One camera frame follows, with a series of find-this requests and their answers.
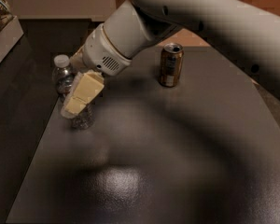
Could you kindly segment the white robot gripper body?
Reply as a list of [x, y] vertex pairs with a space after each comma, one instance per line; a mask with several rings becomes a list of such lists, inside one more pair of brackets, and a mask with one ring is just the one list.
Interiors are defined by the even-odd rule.
[[105, 34], [104, 26], [100, 24], [70, 57], [70, 62], [81, 72], [95, 70], [107, 76], [116, 76], [127, 68], [132, 60], [125, 58], [113, 47]]

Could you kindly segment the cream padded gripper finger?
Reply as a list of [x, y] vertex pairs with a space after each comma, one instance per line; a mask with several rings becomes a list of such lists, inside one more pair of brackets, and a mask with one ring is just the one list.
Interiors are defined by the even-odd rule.
[[100, 72], [78, 72], [67, 94], [61, 115], [73, 119], [103, 90], [104, 78]]

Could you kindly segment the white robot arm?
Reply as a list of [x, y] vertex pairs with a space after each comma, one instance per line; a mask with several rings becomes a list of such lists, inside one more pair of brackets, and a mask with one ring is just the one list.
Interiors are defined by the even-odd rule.
[[72, 56], [78, 68], [62, 115], [76, 117], [103, 89], [104, 77], [128, 67], [135, 55], [187, 29], [280, 100], [280, 16], [239, 0], [129, 0]]

